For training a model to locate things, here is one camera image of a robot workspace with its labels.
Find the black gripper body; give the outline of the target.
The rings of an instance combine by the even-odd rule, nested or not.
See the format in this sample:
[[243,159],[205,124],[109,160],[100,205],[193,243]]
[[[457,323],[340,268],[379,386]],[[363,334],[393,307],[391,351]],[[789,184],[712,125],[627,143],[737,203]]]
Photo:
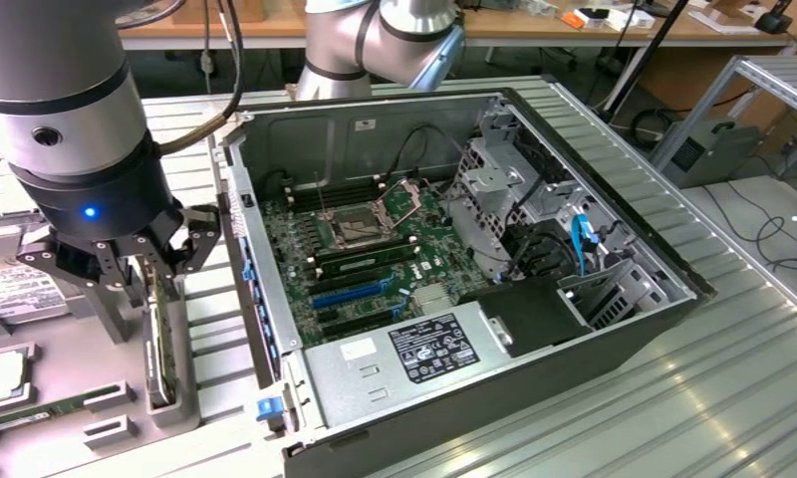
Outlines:
[[152,222],[167,209],[183,208],[169,190],[160,148],[147,133],[112,167],[80,176],[44,177],[15,166],[28,195],[51,224],[47,240],[81,248],[108,242],[120,257],[155,255]]

